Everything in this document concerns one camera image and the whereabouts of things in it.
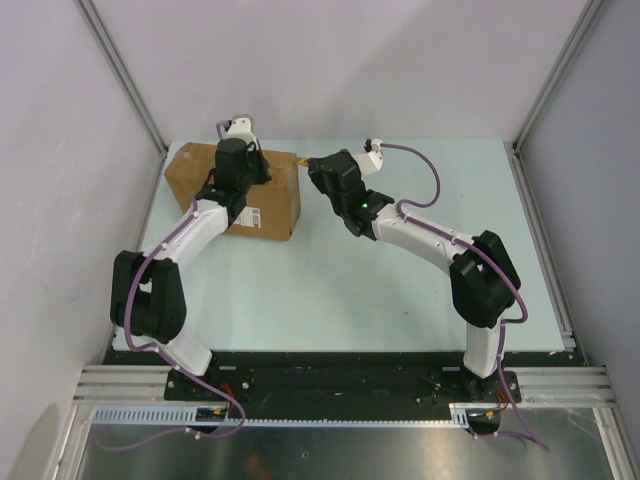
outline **robotic arm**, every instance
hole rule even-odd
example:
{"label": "robotic arm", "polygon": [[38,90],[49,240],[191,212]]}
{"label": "robotic arm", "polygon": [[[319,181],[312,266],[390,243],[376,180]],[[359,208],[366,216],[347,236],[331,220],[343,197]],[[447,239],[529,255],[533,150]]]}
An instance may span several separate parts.
{"label": "robotic arm", "polygon": [[[229,122],[227,138],[218,143],[215,160],[215,167],[196,195],[191,210],[162,242],[160,251],[153,256],[140,284],[136,285],[129,312],[133,335],[161,343],[178,365],[196,375],[206,371],[211,351],[185,326],[187,307],[180,273],[236,220],[246,206],[251,186],[270,180],[267,162],[248,115],[234,117]],[[117,326],[125,325],[131,286],[153,250],[123,251],[115,259],[111,321]]]}
{"label": "robotic arm", "polygon": [[[476,254],[456,240],[472,244],[488,255],[518,289],[520,279],[502,241],[489,231],[472,237],[413,214],[411,217],[418,221],[406,221],[391,197],[365,187],[362,175],[382,166],[380,141],[367,141],[365,151],[352,156],[341,150],[324,158],[309,158],[313,184],[329,197],[333,211],[352,234],[397,245],[449,275],[453,304],[467,322],[464,366],[479,379],[495,377],[500,320],[513,305],[514,297],[493,269],[485,268]],[[449,239],[437,232],[446,232]]]}

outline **white table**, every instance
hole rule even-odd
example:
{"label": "white table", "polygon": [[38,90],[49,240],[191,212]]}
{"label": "white table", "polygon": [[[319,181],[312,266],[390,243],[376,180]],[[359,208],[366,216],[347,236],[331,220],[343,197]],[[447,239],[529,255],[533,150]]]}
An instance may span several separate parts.
{"label": "white table", "polygon": [[[442,195],[420,214],[458,231],[501,236],[522,279],[530,311],[511,326],[507,349],[563,349],[542,271],[504,146],[497,139],[391,140],[436,164]],[[362,141],[262,141],[267,150],[324,156]],[[184,142],[174,142],[169,161]],[[385,151],[367,187],[399,200],[433,195],[429,168],[416,156]],[[223,235],[182,273],[190,327],[212,350],[464,350],[465,323],[451,302],[449,279],[392,245],[353,237],[328,198],[300,170],[302,213],[289,242]],[[164,177],[153,203],[145,247],[157,243],[181,212]],[[517,307],[512,316],[519,316]],[[121,335],[114,346],[122,349]]]}

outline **brown box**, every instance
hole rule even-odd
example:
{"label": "brown box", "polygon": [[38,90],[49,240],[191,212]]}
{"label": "brown box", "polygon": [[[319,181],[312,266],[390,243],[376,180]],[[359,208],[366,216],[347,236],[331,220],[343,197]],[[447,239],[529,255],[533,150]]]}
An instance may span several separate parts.
{"label": "brown box", "polygon": [[[189,208],[188,197],[200,191],[209,170],[215,166],[215,156],[215,145],[187,143],[176,152],[165,170],[164,176],[183,212]],[[227,232],[289,240],[300,216],[297,156],[269,150],[264,151],[264,156],[269,163],[271,180],[251,187],[247,207]]]}

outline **reflective metal surface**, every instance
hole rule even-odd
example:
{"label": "reflective metal surface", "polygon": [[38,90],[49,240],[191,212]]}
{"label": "reflective metal surface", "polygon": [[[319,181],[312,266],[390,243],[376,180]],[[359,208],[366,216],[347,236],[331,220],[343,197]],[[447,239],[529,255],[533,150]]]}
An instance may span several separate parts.
{"label": "reflective metal surface", "polygon": [[[101,479],[609,479],[613,478],[592,410],[529,410],[551,447],[511,438],[474,441],[463,430],[394,428],[247,428],[224,440],[176,434],[111,453],[90,438],[80,478]],[[165,427],[96,425],[109,445]],[[503,429],[518,429],[513,413]]]}

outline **white wall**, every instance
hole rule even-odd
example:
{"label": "white wall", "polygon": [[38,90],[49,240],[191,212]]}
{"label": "white wall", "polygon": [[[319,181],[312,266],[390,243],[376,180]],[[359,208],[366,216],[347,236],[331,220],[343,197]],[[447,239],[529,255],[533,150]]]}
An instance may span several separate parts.
{"label": "white wall", "polygon": [[586,0],[97,0],[167,140],[513,139]]}
{"label": "white wall", "polygon": [[36,479],[159,159],[72,1],[2,2],[0,26],[0,478]]}
{"label": "white wall", "polygon": [[640,451],[640,2],[605,10],[525,146],[578,333]]}

